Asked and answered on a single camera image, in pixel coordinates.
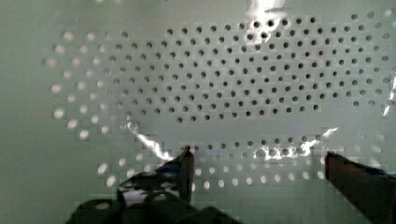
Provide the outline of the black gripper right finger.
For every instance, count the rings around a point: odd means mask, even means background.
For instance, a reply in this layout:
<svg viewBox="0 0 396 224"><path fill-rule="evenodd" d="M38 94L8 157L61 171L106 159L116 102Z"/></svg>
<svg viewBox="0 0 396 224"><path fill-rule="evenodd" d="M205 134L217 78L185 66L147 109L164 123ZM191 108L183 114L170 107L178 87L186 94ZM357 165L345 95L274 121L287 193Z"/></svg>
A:
<svg viewBox="0 0 396 224"><path fill-rule="evenodd" d="M330 151L325 176L373 224L395 224L395 175Z"/></svg>

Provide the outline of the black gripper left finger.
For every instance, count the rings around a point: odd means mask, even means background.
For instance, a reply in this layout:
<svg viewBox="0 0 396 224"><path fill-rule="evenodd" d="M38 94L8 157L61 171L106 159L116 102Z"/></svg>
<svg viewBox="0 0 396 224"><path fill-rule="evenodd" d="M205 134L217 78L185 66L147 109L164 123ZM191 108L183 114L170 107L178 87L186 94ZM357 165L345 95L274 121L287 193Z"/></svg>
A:
<svg viewBox="0 0 396 224"><path fill-rule="evenodd" d="M119 184L118 200L124 204L142 203L150 193L169 192L189 203L194 180L194 155L190 146L153 172L141 172Z"/></svg>

